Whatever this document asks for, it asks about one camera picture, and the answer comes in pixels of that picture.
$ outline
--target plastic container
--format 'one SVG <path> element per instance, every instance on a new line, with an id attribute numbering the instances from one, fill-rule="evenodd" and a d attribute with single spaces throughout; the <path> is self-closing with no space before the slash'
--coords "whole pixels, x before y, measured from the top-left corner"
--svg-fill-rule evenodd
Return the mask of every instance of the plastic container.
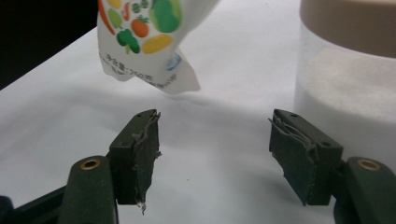
<path id="1" fill-rule="evenodd" d="M 302 0 L 294 112 L 396 172 L 396 0 Z"/>

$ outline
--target white plastic bag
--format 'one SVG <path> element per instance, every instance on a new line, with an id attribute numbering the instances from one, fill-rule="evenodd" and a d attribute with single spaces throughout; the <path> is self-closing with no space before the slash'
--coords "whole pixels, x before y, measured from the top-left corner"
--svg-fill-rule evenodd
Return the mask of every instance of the white plastic bag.
<path id="1" fill-rule="evenodd" d="M 170 94 L 198 91 L 177 48 L 219 0 L 98 0 L 99 54 L 106 74 L 139 77 Z"/>

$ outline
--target white table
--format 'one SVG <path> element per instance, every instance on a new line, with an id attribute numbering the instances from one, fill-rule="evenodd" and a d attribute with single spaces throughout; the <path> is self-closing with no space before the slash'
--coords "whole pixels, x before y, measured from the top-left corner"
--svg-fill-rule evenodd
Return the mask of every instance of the white table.
<path id="1" fill-rule="evenodd" d="M 180 95 L 105 75 L 90 31 L 0 91 L 0 194 L 18 207 L 65 185 L 73 163 L 157 108 L 148 209 L 120 206 L 120 223 L 333 223 L 332 206 L 301 205 L 268 151 L 267 118 L 292 110 L 298 8 L 223 0 L 181 45 L 202 89 Z"/>

